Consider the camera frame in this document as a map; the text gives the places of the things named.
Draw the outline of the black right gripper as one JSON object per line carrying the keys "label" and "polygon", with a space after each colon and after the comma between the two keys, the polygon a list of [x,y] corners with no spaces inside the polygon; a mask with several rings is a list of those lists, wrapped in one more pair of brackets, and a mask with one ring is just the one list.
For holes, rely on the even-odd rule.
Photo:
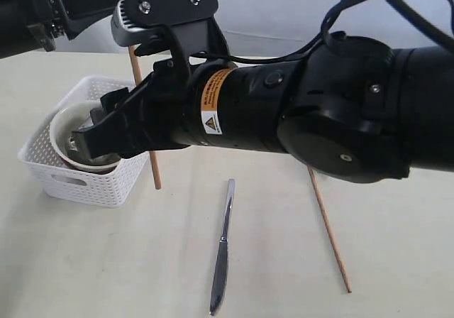
{"label": "black right gripper", "polygon": [[123,100],[118,153],[213,146],[297,156],[301,133],[291,111],[303,70],[298,60],[249,67],[212,61],[191,66],[183,80],[169,60],[158,61]]}

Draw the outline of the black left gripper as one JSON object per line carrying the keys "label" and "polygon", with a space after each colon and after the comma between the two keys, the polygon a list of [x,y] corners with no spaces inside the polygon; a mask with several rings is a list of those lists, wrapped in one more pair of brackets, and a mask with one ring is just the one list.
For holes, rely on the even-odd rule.
{"label": "black left gripper", "polygon": [[55,50],[55,39],[75,39],[110,16],[120,0],[1,0],[1,57]]}

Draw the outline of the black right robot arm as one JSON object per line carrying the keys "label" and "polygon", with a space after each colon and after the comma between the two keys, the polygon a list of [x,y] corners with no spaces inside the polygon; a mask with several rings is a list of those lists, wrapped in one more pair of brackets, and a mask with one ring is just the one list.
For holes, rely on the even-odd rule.
{"label": "black right robot arm", "polygon": [[355,183],[453,170],[453,55],[347,37],[289,62],[207,60],[177,74],[155,63],[135,89],[101,98],[103,117],[74,130],[87,158],[208,146],[282,153]]}

